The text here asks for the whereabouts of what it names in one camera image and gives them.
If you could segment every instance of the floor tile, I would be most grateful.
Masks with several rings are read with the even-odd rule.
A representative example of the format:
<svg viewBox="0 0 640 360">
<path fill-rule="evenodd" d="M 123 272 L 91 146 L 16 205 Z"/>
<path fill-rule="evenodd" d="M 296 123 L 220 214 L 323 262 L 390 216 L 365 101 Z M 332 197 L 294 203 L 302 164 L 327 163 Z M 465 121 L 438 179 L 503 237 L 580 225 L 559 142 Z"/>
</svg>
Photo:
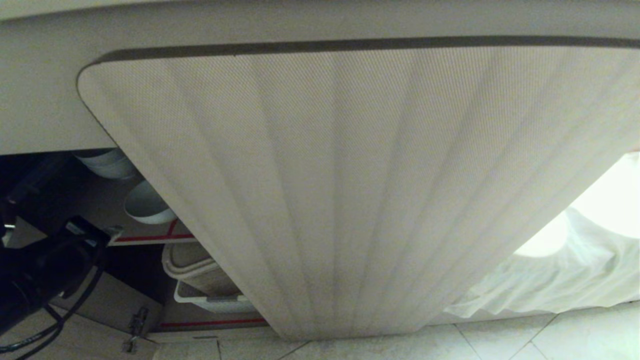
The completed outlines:
<svg viewBox="0 0 640 360">
<path fill-rule="evenodd" d="M 548 360 L 638 360 L 640 303 L 560 314 L 532 342 Z"/>
<path fill-rule="evenodd" d="M 222 360 L 278 360 L 304 345 L 279 339 L 220 340 Z"/>
<path fill-rule="evenodd" d="M 511 360 L 546 360 L 545 356 L 532 343 L 528 343 L 522 350 L 518 351 Z"/>
<path fill-rule="evenodd" d="M 508 360 L 555 315 L 538 315 L 487 322 L 461 323 L 457 327 L 483 360 Z"/>
<path fill-rule="evenodd" d="M 218 342 L 211 340 L 162 344 L 156 351 L 154 360 L 220 360 Z"/>
<path fill-rule="evenodd" d="M 285 360 L 479 360 L 453 325 L 404 336 L 313 341 Z"/>
</svg>

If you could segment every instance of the white plastic bin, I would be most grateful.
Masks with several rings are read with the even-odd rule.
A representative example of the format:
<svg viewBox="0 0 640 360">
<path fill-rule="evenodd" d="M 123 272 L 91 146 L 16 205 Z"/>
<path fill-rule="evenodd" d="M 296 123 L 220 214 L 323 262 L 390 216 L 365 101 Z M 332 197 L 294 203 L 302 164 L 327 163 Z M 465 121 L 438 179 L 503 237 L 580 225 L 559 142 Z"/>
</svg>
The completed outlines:
<svg viewBox="0 0 640 360">
<path fill-rule="evenodd" d="M 240 290 L 199 243 L 166 244 L 164 271 L 210 297 L 229 297 Z"/>
<path fill-rule="evenodd" d="M 218 314 L 252 313 L 253 304 L 244 295 L 231 297 L 207 297 L 206 294 L 178 281 L 173 298 L 176 302 L 190 303 Z"/>
</svg>

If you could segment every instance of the electrical cord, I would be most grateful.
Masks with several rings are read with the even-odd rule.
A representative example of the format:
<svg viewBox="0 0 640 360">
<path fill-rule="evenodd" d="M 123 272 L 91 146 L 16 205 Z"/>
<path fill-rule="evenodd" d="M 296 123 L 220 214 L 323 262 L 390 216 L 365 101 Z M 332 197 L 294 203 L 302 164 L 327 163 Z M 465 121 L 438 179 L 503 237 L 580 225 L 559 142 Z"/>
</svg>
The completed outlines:
<svg viewBox="0 0 640 360">
<path fill-rule="evenodd" d="M 48 344 L 50 344 L 51 342 L 53 342 L 53 340 L 55 340 L 56 337 L 58 337 L 58 335 L 60 335 L 60 332 L 62 331 L 62 328 L 65 324 L 65 322 L 82 306 L 82 304 L 85 302 L 85 300 L 89 297 L 89 295 L 91 295 L 91 292 L 93 292 L 93 289 L 95 289 L 96 285 L 98 284 L 98 281 L 100 280 L 100 277 L 102 275 L 102 273 L 104 272 L 104 268 L 106 267 L 106 258 L 105 257 L 100 257 L 101 254 L 98 254 L 98 258 L 100 258 L 100 261 L 98 263 L 98 267 L 96 269 L 95 274 L 93 275 L 93 279 L 91 280 L 91 282 L 89 283 L 89 285 L 86 287 L 86 289 L 84 289 L 82 295 L 80 295 L 80 297 L 78 298 L 78 300 L 76 301 L 76 303 L 67 311 L 67 313 L 64 316 L 60 316 L 57 312 L 55 312 L 55 310 L 50 306 L 50 305 L 45 305 L 44 309 L 53 317 L 57 320 L 57 322 L 54 325 L 49 326 L 48 328 L 44 329 L 43 331 L 40 331 L 39 333 L 30 336 L 18 343 L 15 344 L 11 344 L 11 345 L 7 345 L 7 346 L 3 346 L 0 347 L 0 354 L 5 353 L 5 352 L 14 352 L 18 349 L 21 349 L 25 346 L 28 346 L 42 338 L 44 338 L 45 336 L 51 334 L 52 332 L 54 332 L 53 335 L 51 335 L 49 338 L 47 338 L 44 342 L 42 342 L 41 344 L 39 344 L 37 347 L 35 347 L 34 349 L 30 350 L 29 352 L 27 352 L 26 354 L 18 357 L 16 360 L 25 360 L 28 359 L 30 356 L 34 355 L 35 353 L 39 352 L 40 350 L 42 350 L 43 348 L 45 348 Z"/>
</svg>

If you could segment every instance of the metal latch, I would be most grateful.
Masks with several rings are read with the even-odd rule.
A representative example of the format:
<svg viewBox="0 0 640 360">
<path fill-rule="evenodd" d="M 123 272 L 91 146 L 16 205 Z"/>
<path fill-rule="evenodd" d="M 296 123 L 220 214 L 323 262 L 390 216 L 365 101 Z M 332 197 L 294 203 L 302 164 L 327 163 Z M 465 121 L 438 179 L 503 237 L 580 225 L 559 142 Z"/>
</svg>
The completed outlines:
<svg viewBox="0 0 640 360">
<path fill-rule="evenodd" d="M 138 344 L 136 341 L 142 337 L 142 330 L 145 327 L 148 314 L 149 309 L 141 307 L 137 314 L 133 314 L 131 316 L 131 321 L 129 322 L 129 333 L 131 334 L 131 337 L 122 343 L 122 352 L 126 352 L 128 354 L 136 353 L 138 350 Z"/>
</svg>

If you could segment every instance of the red stripe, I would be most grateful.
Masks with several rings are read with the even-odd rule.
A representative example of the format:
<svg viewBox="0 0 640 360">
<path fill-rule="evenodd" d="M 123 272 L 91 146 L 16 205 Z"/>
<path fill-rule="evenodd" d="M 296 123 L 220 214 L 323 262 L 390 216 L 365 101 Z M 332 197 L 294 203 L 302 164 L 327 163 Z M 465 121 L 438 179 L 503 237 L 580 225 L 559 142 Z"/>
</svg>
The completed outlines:
<svg viewBox="0 0 640 360">
<path fill-rule="evenodd" d="M 131 236 L 129 238 L 119 238 L 118 243 L 127 241 L 149 241 L 149 240 L 176 240 L 176 239 L 193 239 L 193 234 L 177 234 L 177 235 L 155 235 L 155 236 Z"/>
<path fill-rule="evenodd" d="M 265 319 L 245 319 L 245 320 L 220 320 L 217 322 L 168 322 L 168 323 L 161 323 L 160 327 L 227 325 L 231 323 L 257 323 L 257 322 L 266 322 L 266 320 Z"/>
<path fill-rule="evenodd" d="M 174 221 L 171 222 L 171 225 L 169 225 L 169 231 L 167 232 L 167 235 L 173 234 L 173 228 L 175 227 L 175 224 L 178 224 L 178 219 L 175 219 Z"/>
</svg>

